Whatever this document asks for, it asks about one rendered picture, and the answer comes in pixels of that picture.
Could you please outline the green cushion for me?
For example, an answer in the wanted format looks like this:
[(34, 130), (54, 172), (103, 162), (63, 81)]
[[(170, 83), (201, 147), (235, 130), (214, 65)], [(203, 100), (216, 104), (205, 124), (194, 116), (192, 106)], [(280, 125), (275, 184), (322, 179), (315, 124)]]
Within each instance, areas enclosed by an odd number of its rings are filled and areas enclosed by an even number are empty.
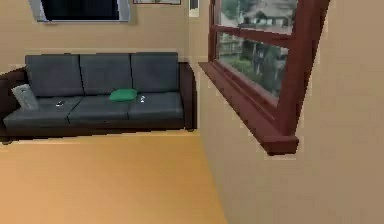
[(137, 91), (135, 89), (117, 89), (113, 91), (109, 99), (111, 101), (122, 102), (131, 101), (137, 97)]

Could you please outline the red-brown framed window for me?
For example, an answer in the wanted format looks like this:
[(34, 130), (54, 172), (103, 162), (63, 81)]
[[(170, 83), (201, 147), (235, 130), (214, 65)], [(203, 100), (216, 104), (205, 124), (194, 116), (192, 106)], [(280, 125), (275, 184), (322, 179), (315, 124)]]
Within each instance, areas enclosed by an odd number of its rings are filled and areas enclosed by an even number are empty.
[(264, 151), (294, 154), (331, 0), (209, 0), (200, 67)]

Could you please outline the dark grey sofa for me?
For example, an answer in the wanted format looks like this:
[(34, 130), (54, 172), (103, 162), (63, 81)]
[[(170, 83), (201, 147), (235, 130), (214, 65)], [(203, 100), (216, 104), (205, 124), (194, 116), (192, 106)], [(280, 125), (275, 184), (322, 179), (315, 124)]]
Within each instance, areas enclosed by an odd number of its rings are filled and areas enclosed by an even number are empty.
[[(21, 108), (11, 89), (29, 84), (37, 110)], [(131, 101), (109, 99), (135, 89)], [(63, 106), (56, 107), (59, 101)], [(176, 52), (27, 55), (0, 75), (0, 143), (197, 128), (194, 72)]]

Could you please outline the framed wall picture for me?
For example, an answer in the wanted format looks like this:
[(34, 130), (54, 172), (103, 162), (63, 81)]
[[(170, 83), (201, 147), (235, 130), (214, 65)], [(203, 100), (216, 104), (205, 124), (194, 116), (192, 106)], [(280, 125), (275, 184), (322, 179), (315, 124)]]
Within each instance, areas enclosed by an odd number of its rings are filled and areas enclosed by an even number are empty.
[(134, 4), (181, 5), (182, 0), (133, 0)]

